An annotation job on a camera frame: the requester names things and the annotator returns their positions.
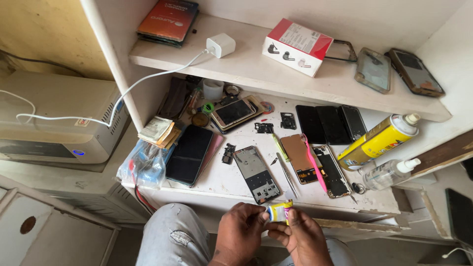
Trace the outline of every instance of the spray can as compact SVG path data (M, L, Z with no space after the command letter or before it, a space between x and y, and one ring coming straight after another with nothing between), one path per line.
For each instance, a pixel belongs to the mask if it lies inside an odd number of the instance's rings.
M338 163L355 171L370 161L410 140L419 133L420 115L391 115L338 155Z

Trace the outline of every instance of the plastic spray bottle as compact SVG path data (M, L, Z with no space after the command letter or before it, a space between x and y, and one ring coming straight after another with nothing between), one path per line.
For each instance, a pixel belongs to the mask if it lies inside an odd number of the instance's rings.
M381 190L396 185L409 177L420 160L389 160L363 176L365 186L371 190Z

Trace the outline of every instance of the jeans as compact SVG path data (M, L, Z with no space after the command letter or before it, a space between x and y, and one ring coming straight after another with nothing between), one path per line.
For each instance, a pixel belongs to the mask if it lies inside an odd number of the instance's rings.
M146 223L136 266L206 266L212 259L207 243L209 233L195 212L175 203L159 208ZM327 239L335 266L356 266L348 247ZM294 265L289 256L276 266Z

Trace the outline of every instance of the man's hand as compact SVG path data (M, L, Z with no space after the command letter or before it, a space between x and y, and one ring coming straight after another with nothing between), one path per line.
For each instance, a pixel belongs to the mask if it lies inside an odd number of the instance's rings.
M279 240L291 254L295 266L333 266L320 226L305 212L291 209L289 226L269 223L268 236Z
M240 202L220 220L215 254L209 265L242 266L261 245L269 218L266 208Z

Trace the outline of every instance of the white spray nozzle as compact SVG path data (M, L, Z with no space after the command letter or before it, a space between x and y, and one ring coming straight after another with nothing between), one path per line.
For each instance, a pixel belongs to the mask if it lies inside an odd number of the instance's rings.
M419 165L419 164L420 164L420 160L415 158L415 159L412 159L412 160L402 161L402 162L398 163L396 166L397 166L397 169L401 173L408 173L408 172L414 170L414 167L416 167L416 165Z

